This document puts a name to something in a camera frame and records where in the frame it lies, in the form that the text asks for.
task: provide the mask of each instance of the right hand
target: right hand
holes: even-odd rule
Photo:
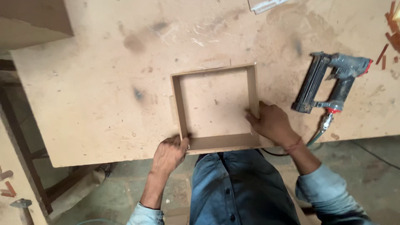
[[[284,148],[301,138],[290,126],[288,115],[276,105],[260,101],[260,119],[251,112],[247,113],[246,119],[257,133]]]

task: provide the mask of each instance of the hand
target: hand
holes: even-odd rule
[[[250,112],[246,119],[257,133],[280,146],[288,147],[300,139],[290,126],[288,115],[276,105],[266,105],[260,101],[260,119]]]
[[[189,138],[185,137],[181,142],[179,135],[162,141],[154,154],[150,172],[168,177],[185,159],[188,146]]]

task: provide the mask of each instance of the workbench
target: workbench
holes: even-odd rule
[[[178,133],[170,75],[257,62],[258,98],[289,115],[308,141],[324,109],[291,110],[310,52],[376,60],[390,0],[289,0],[255,15],[246,0],[66,1],[75,37],[11,51],[54,167],[152,158]],[[357,78],[319,141],[400,134],[398,53]],[[182,82],[194,135],[250,129],[238,75]],[[335,80],[323,81],[326,100]],[[264,147],[273,143],[262,138]]]

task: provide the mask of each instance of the light blue shirt sleeve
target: light blue shirt sleeve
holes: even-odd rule
[[[126,225],[164,225],[163,215],[161,210],[149,209],[139,202]]]
[[[346,181],[325,165],[316,171],[299,176],[296,196],[311,203],[323,224],[339,224],[345,221],[359,221],[373,224],[364,209],[346,190]]]

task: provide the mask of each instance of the left hand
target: left hand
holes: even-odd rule
[[[154,154],[150,172],[168,177],[185,159],[188,146],[189,138],[185,137],[181,142],[179,135],[162,141]]]

